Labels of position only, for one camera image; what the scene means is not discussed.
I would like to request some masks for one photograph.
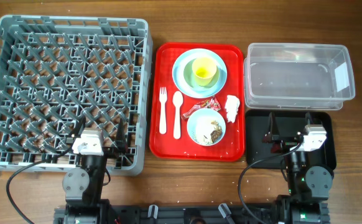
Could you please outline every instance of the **red wrapper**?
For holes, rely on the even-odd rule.
[[[218,102],[217,98],[215,96],[213,96],[212,98],[208,99],[208,100],[203,100],[197,104],[195,104],[188,112],[184,113],[183,115],[181,115],[182,119],[188,119],[193,112],[202,109],[202,108],[210,108],[212,110],[215,111],[219,111],[221,110],[221,105]]]

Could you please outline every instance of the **red tray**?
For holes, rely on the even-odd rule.
[[[222,107],[219,113],[226,121],[224,109],[226,96],[237,96],[241,102],[235,123],[227,123],[224,138],[214,146],[200,146],[190,139],[187,132],[187,121],[181,119],[181,138],[173,138],[175,108],[172,103],[173,94],[178,90],[172,78],[175,60],[190,49],[203,48],[218,54],[226,65],[228,76],[223,89],[216,94]],[[152,99],[151,134],[149,147],[153,154],[166,159],[196,159],[203,161],[236,161],[244,153],[244,90],[243,90],[243,54],[234,45],[166,43],[156,53]],[[167,88],[166,119],[167,132],[159,133],[160,102],[159,88]],[[194,104],[203,99],[194,99],[183,94],[181,114],[187,112]]]

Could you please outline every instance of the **wood grain surface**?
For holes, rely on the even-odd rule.
[[[347,46],[356,97],[340,111],[329,112],[337,168],[328,203],[332,223],[362,223],[362,1],[2,0],[0,17],[5,14],[143,18],[155,49],[165,42],[222,43],[236,45],[246,56],[252,42]],[[163,160],[147,148],[142,174],[113,177],[102,197],[113,205],[235,205],[239,204],[236,183],[244,167],[243,158],[232,163]],[[0,172],[0,223],[24,223],[7,199],[10,175]],[[54,208],[65,204],[63,175],[33,173],[14,179],[14,200],[31,220],[52,223]],[[278,170],[250,170],[243,181],[243,195],[249,202],[272,201],[287,193]]]

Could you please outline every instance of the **dish rack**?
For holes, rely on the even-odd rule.
[[[0,170],[18,170],[67,149],[77,120],[116,146],[120,119],[128,151],[108,159],[114,175],[144,165],[152,37],[142,19],[4,16],[0,19]],[[67,154],[26,171],[68,170]]]

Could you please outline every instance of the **white tissue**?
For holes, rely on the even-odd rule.
[[[240,104],[241,102],[236,96],[228,95],[226,97],[225,110],[226,110],[226,119],[228,119],[228,122],[232,123],[235,122]]]

